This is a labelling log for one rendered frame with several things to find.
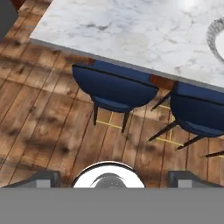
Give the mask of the dark grey cabinet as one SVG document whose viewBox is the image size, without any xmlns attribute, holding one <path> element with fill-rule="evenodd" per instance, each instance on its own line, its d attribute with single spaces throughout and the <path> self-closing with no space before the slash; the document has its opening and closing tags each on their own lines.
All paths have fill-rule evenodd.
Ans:
<svg viewBox="0 0 224 224">
<path fill-rule="evenodd" d="M 17 19 L 18 12 L 11 0 L 0 0 L 0 42 Z"/>
</svg>

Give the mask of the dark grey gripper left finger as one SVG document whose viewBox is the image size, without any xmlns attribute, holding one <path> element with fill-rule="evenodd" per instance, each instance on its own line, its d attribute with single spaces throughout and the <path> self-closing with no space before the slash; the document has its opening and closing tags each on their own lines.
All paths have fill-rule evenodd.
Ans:
<svg viewBox="0 0 224 224">
<path fill-rule="evenodd" d="M 60 186 L 59 171 L 38 171 L 28 179 L 9 184 L 6 188 L 56 188 Z"/>
</svg>

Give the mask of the blue upholstered chair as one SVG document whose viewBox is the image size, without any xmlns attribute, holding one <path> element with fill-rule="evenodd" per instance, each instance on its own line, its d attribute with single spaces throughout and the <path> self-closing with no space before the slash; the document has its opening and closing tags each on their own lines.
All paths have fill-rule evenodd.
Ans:
<svg viewBox="0 0 224 224">
<path fill-rule="evenodd" d="M 148 104 L 158 93 L 149 73 L 100 60 L 92 64 L 74 63 L 72 72 L 80 89 L 90 96 L 94 104 L 94 124 L 98 108 L 123 113 L 122 132 L 130 111 Z"/>
<path fill-rule="evenodd" d="M 157 139 L 177 125 L 195 138 L 180 145 L 177 150 L 198 142 L 203 138 L 224 136 L 224 93 L 177 81 L 172 90 L 152 110 L 170 99 L 170 110 L 174 120 L 150 137 Z"/>
</svg>

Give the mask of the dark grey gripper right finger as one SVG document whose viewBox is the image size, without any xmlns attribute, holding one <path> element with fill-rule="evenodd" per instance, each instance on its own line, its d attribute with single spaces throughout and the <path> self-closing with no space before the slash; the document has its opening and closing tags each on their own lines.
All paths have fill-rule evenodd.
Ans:
<svg viewBox="0 0 224 224">
<path fill-rule="evenodd" d="M 168 171 L 170 188 L 221 188 L 221 185 L 205 181 L 190 171 Z"/>
</svg>

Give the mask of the white and black round object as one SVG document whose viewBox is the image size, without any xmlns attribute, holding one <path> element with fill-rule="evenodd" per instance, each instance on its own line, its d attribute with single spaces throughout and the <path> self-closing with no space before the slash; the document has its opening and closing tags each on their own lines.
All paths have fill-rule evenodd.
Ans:
<svg viewBox="0 0 224 224">
<path fill-rule="evenodd" d="M 101 161 L 83 169 L 72 188 L 145 188 L 135 170 L 116 161 Z"/>
</svg>

